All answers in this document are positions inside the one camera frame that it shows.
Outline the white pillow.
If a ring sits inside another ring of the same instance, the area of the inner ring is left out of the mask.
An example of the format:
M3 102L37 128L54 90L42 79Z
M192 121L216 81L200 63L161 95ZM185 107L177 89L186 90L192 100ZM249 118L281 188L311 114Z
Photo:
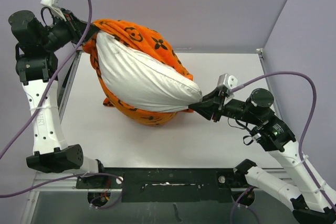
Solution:
M197 83L106 32L98 32L96 49L101 86L127 105L149 112L179 112L203 97Z

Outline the orange patterned plush pillowcase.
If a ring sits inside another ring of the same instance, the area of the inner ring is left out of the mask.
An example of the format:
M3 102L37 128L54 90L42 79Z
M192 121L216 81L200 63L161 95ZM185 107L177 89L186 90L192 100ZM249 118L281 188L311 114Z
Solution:
M193 75L160 33L124 20L93 24L99 30L82 48L106 96L103 105L139 124L157 126L202 99Z

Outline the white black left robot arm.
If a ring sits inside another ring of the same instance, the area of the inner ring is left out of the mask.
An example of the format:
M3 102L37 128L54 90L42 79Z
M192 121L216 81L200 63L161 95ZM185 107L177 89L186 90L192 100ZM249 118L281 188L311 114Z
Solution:
M33 117L33 154L26 158L26 164L43 173L89 173L88 182L100 188L107 181L101 162L85 157L79 144L68 145L62 132L55 55L69 42L88 41L99 28L81 21L69 10L63 8L61 12L64 17L53 16L50 26L44 26L29 10L17 11L8 19L17 39L15 69Z

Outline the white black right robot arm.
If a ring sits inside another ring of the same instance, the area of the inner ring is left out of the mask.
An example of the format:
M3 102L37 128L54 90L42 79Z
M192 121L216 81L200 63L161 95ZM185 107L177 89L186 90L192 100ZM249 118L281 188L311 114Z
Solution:
M286 207L299 223L335 223L335 190L318 175L307 157L299 154L299 143L288 125L278 118L271 106L274 97L266 89L255 89L246 101L229 99L219 89L189 105L207 120L222 116L243 122L253 142L258 143L289 175L293 184L266 172L245 159L235 167L234 182L241 187L257 187Z

